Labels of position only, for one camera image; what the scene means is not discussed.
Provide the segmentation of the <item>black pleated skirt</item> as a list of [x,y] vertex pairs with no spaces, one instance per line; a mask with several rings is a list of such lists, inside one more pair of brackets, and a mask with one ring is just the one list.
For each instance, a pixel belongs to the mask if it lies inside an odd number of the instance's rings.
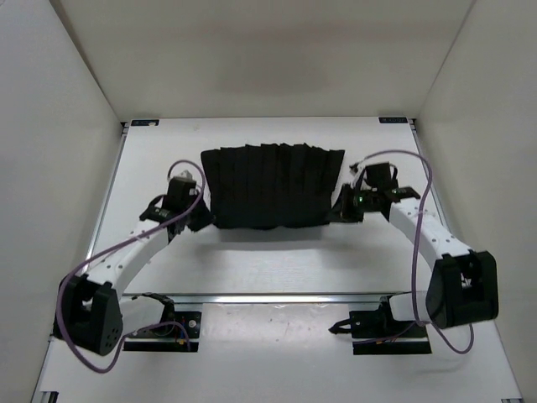
[[345,151],[261,144],[201,152],[220,229],[311,228],[328,223]]

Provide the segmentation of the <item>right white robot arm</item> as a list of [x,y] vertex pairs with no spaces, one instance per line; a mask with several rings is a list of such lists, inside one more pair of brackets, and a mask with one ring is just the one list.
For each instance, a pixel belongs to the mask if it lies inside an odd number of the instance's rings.
[[440,329],[498,317],[496,259],[457,239],[421,205],[413,188],[355,190],[345,184],[329,213],[331,222],[362,222],[379,212],[413,244],[413,266],[422,257],[431,276],[426,291],[384,297],[376,316],[377,329],[395,336],[406,322],[430,323]]

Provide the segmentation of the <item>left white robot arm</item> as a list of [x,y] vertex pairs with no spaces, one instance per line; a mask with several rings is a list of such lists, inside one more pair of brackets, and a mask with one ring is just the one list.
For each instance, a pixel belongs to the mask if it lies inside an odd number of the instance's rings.
[[168,296],[153,291],[125,296],[140,271],[184,229],[195,233],[213,221],[199,192],[171,207],[165,207],[165,200],[153,199],[129,238],[79,264],[60,282],[53,334],[97,373],[106,369],[91,364],[84,352],[118,355],[126,338],[144,332],[166,336],[178,331],[189,338]]

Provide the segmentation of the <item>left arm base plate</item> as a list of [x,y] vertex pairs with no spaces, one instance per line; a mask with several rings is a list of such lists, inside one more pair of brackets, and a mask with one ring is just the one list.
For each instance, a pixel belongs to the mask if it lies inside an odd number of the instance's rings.
[[176,304],[170,320],[182,327],[167,326],[146,330],[127,339],[125,352],[196,353],[201,339],[202,305]]

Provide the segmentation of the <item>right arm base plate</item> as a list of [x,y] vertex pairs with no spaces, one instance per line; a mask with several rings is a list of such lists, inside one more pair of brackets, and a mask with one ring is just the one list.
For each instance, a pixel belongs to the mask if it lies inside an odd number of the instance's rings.
[[349,319],[355,356],[432,354],[426,329],[412,321],[395,321],[380,308],[350,311]]

